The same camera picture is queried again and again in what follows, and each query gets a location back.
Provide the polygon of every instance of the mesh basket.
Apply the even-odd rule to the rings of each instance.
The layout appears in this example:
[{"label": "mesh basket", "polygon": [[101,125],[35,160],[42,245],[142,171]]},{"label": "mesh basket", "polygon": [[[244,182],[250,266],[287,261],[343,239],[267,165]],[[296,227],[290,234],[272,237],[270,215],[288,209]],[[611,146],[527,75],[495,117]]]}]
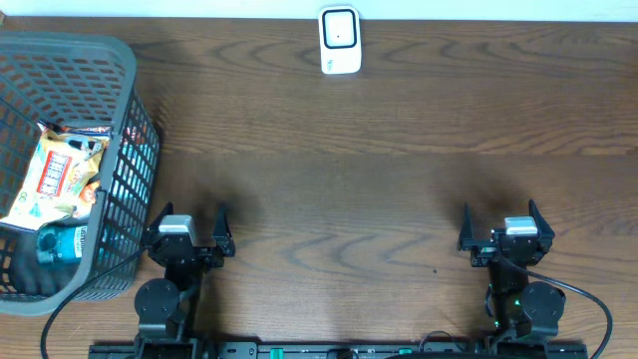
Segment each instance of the mesh basket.
[{"label": "mesh basket", "polygon": [[[50,270],[35,255],[36,233],[0,231],[0,313],[54,310],[88,277],[139,249],[160,144],[134,88],[136,60],[121,41],[99,36],[0,33],[0,215],[20,189],[38,144],[39,120],[78,128],[109,126],[97,201],[77,265]],[[137,263],[108,275],[77,299],[118,296]]]}]

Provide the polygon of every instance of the white device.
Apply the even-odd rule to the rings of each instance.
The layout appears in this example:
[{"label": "white device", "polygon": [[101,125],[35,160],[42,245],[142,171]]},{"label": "white device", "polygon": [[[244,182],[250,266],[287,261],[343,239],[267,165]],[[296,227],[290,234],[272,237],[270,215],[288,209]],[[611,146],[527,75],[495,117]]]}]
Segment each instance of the white device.
[{"label": "white device", "polygon": [[319,14],[321,71],[351,74],[361,69],[359,13],[352,6],[335,6]]},{"label": "white device", "polygon": [[505,219],[505,234],[537,235],[538,227],[534,218],[530,216],[507,217]]},{"label": "white device", "polygon": [[188,234],[190,241],[197,240],[195,224],[190,215],[170,214],[165,216],[159,224],[159,234]]}]

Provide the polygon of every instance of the white label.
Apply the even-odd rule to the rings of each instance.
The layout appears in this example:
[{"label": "white label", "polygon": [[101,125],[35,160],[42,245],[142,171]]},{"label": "white label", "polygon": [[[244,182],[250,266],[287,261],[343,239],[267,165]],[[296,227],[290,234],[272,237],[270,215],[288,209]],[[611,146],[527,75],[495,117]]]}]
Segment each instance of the white label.
[{"label": "white label", "polygon": [[75,248],[76,258],[82,258],[82,251],[84,250],[84,240],[87,238],[86,225],[76,228],[76,232],[73,235],[73,247]]}]

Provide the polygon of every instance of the wooden table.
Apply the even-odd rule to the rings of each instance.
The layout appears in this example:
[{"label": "wooden table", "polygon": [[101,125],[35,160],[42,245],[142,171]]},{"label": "wooden table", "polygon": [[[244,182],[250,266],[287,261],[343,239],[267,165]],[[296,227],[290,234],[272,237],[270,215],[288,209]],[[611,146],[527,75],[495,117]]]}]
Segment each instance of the wooden table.
[{"label": "wooden table", "polygon": [[[638,351],[638,25],[364,21],[362,70],[324,76],[316,21],[8,18],[6,29],[131,45],[162,132],[152,215],[210,236],[232,206],[237,256],[210,274],[198,325],[264,341],[418,340],[493,329],[486,269],[456,251],[536,199],[557,237],[537,270],[611,308],[604,357]],[[131,340],[136,285],[73,303],[53,358]],[[560,338],[592,353],[602,311],[567,293]],[[36,357],[45,317],[0,316],[0,357]]]}]

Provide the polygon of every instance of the colorful packaging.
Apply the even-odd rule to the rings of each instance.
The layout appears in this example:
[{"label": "colorful packaging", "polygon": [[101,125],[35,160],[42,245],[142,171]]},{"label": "colorful packaging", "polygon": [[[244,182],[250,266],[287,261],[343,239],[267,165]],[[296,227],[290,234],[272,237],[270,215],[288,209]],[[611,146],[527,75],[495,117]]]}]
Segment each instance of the colorful packaging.
[{"label": "colorful packaging", "polygon": [[70,216],[99,169],[108,141],[44,130],[9,215],[0,222],[26,230]]},{"label": "colorful packaging", "polygon": [[38,232],[36,258],[40,264],[73,264],[82,259],[87,238],[86,225],[64,227],[47,225]]},{"label": "colorful packaging", "polygon": [[80,192],[76,202],[76,210],[73,211],[73,218],[82,219],[91,214],[91,207],[96,202],[96,189],[100,186],[100,181],[94,181],[85,185]]},{"label": "colorful packaging", "polygon": [[49,124],[44,121],[39,121],[38,126],[40,130],[53,131],[58,135],[82,135],[87,137],[92,137],[101,140],[108,140],[111,137],[111,127],[102,126],[102,127],[94,127],[94,128],[72,128],[68,126],[60,126],[58,124]]}]

